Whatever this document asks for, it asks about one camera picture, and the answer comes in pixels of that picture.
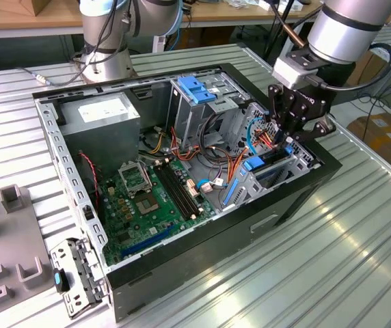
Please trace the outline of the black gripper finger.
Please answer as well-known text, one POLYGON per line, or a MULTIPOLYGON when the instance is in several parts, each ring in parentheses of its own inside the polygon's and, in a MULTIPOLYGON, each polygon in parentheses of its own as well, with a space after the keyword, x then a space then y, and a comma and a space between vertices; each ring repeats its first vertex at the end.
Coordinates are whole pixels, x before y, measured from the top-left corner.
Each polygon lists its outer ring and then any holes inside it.
POLYGON ((267 96, 270 102, 269 118, 277 128, 273 142, 275 144, 293 143, 297 125, 296 93, 280 85, 270 85, 267 96))
POLYGON ((326 136, 336 130, 327 119, 327 105, 298 105, 290 110, 286 121, 286 134, 294 141, 305 143, 326 136))

